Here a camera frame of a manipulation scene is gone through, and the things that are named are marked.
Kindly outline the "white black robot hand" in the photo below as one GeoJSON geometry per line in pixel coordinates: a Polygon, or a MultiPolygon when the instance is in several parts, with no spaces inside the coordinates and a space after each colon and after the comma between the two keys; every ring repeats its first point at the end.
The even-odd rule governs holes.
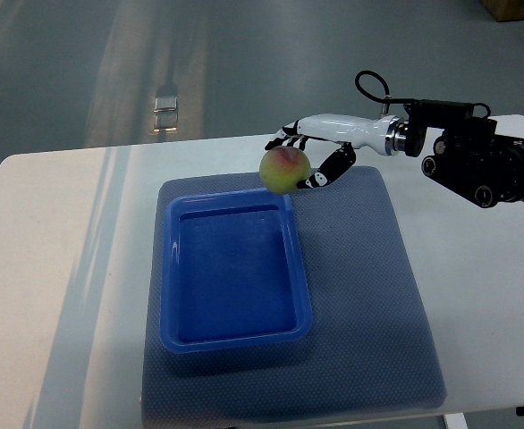
{"type": "Polygon", "coordinates": [[[305,153],[311,141],[329,141],[339,147],[310,176],[297,184],[299,189],[323,188],[338,180],[357,161],[356,151],[370,147],[381,156],[393,156],[400,151],[407,122],[394,115],[369,120],[348,115],[317,114],[283,126],[266,144],[265,151],[274,147],[296,147],[305,153]]]}

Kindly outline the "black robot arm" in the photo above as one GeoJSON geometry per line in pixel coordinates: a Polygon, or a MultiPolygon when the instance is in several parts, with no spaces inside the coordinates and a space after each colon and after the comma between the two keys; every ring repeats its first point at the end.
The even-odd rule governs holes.
{"type": "Polygon", "coordinates": [[[497,121],[481,103],[399,101],[408,115],[395,137],[396,148],[419,156],[429,128],[442,131],[425,156],[426,177],[481,208],[524,202],[524,138],[496,132],[497,121]]]}

